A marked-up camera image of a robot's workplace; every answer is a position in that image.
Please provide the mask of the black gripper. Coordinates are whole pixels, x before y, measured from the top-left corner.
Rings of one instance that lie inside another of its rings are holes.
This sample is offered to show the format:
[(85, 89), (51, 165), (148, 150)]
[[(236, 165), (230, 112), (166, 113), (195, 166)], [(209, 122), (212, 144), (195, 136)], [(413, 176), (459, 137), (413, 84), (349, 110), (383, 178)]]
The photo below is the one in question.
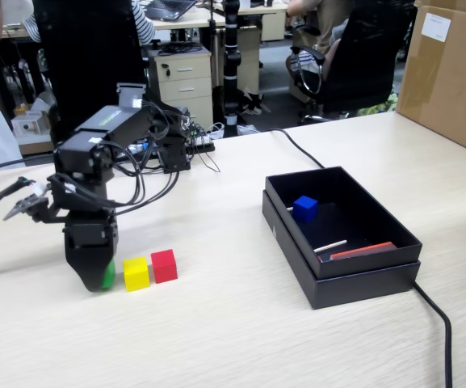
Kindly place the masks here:
[(114, 253), (119, 241), (115, 216), (69, 218), (63, 229), (66, 261), (90, 292), (110, 289), (115, 280)]

